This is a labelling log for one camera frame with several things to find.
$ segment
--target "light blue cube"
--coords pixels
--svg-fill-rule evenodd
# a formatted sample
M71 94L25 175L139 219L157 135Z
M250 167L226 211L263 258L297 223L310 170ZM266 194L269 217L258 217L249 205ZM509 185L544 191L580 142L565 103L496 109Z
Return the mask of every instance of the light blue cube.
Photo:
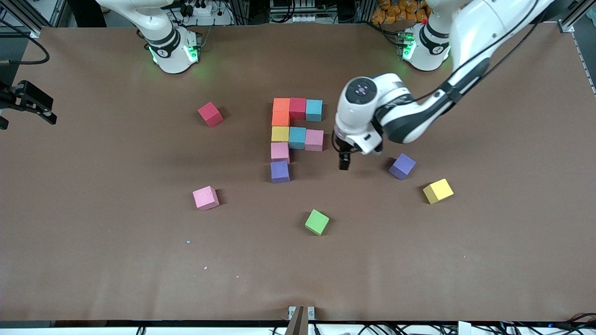
M288 145L290 149L302 149L304 150L306 142L306 128L303 127L290 127L290 140Z
M306 100L306 120L320 122L323 115L323 100Z

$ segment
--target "blue cube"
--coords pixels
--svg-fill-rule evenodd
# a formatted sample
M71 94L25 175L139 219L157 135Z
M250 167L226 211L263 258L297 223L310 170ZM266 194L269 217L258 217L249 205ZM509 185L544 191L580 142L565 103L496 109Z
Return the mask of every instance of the blue cube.
M306 142L306 128L303 127L290 127L290 140L288 145L290 149L302 149L304 150Z
M306 100L306 120L320 122L323 115L323 100Z
M287 161L271 162L271 181L276 184L290 181L290 170Z
M404 180L408 177L414 165L416 165L416 162L412 158L406 156L406 154L401 154L391 168L389 168L389 173L398 177L400 180Z

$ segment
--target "green cube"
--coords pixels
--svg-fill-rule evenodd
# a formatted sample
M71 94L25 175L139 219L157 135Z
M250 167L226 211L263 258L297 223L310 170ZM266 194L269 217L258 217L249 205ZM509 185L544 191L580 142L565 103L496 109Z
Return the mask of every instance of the green cube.
M308 217L308 220L306 220L306 224L304 224L304 226L307 227L310 231L314 232L315 234L321 236L328 222L328 217L321 214L321 212L319 212L318 210L313 209L311 215Z

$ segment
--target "green led light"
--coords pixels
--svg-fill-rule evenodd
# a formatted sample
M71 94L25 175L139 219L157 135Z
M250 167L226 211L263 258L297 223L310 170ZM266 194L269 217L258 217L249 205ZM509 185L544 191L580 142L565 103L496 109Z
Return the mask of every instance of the green led light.
M447 59L447 57L449 57L449 49L451 49L451 46L447 47L447 50L445 50L445 58L443 58L443 61Z
M198 60L197 53L194 51L193 47L184 46L184 51L187 53L188 60L190 60L191 63Z
M408 45L405 49L403 49L403 58L406 60L412 58L414 49L416 49L416 41L412 41L412 44Z
M151 52L151 56L153 57L153 62L157 64L157 58L155 56L155 53L153 52L153 50L151 49L151 47L149 47L149 51Z

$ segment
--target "yellow cube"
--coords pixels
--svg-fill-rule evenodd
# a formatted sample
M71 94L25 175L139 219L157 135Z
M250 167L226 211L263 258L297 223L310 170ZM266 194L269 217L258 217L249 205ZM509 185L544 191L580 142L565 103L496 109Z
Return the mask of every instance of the yellow cube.
M426 186L423 191L426 197L429 199L430 204L441 201L453 195L453 191L451 190L451 187L449 187L447 179L436 181Z
M271 127L271 142L287 142L290 139L290 127Z

